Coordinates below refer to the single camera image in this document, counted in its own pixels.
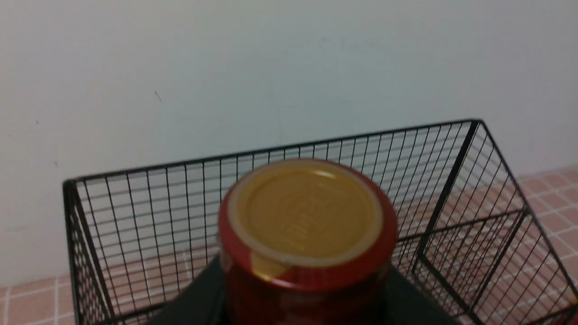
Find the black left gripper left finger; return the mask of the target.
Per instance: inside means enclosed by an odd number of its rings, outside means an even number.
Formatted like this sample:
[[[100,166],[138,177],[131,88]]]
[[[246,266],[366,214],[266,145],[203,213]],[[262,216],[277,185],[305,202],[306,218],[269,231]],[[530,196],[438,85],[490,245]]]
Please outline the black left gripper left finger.
[[[225,325],[225,281],[219,255],[148,325]]]

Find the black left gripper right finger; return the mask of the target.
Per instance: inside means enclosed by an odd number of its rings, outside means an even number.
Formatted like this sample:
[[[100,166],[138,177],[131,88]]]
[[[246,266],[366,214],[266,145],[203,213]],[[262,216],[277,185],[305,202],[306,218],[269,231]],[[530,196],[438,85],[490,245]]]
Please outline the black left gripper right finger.
[[[395,267],[390,267],[384,286],[384,324],[456,325],[456,322]]]

